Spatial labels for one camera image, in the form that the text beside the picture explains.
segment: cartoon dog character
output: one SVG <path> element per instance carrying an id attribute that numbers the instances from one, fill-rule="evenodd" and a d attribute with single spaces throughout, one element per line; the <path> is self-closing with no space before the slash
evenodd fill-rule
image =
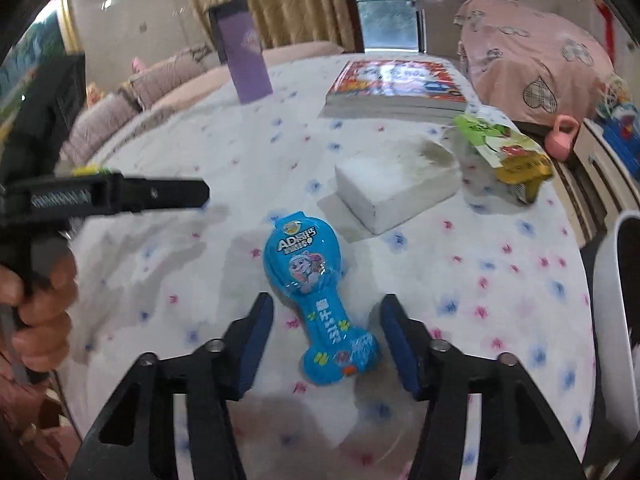
<path id="1" fill-rule="evenodd" d="M 319 253 L 296 254 L 289 261 L 289 272 L 303 290 L 311 290 L 324 272 L 324 258 Z"/>

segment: pink kettlebell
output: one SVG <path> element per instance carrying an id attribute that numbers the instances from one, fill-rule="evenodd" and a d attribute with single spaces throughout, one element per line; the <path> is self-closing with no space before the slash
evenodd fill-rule
<path id="1" fill-rule="evenodd" d="M 573 117 L 558 115 L 554 129 L 545 137 L 546 152 L 558 162 L 565 162 L 571 155 L 574 139 L 579 129 L 580 123 Z"/>

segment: book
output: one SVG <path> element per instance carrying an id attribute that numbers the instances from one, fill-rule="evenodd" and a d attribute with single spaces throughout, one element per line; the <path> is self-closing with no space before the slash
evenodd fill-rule
<path id="1" fill-rule="evenodd" d="M 326 105 L 453 117 L 465 111 L 467 101 L 443 63 L 383 59 L 348 62 L 327 93 Z"/>

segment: red decoration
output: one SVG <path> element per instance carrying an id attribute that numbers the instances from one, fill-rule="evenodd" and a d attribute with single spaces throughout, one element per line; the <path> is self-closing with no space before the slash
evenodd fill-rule
<path id="1" fill-rule="evenodd" d="M 487 312 L 487 310 L 485 309 L 484 306 L 478 306 L 476 308 L 476 312 L 475 312 L 476 316 L 478 316 L 480 319 L 484 319 L 486 318 L 489 313 Z"/>
<path id="2" fill-rule="evenodd" d="M 616 65 L 616 40 L 613 33 L 613 12 L 607 6 L 607 4 L 603 0 L 593 0 L 604 19 L 605 24 L 605 32 L 604 32 L 604 41 L 605 41 L 605 49 L 607 54 L 609 54 L 609 58 L 611 59 L 611 64 L 613 66 Z"/>
<path id="3" fill-rule="evenodd" d="M 296 385 L 293 387 L 293 393 L 306 394 L 306 383 L 303 383 L 302 381 L 298 381 Z"/>

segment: human hand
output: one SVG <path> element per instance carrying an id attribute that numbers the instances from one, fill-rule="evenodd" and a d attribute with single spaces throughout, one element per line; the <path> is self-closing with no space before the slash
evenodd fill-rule
<path id="1" fill-rule="evenodd" d="M 22 280 L 0 266 L 0 303 L 17 305 L 20 318 L 29 326 L 16 332 L 12 343 L 24 365 L 35 372 L 57 368 L 69 352 L 66 339 L 71 318 L 66 310 L 78 296 L 77 273 L 76 261 L 69 252 L 51 269 L 51 286 L 35 287 L 33 295 L 25 299 Z M 0 350 L 4 348 L 0 335 Z"/>

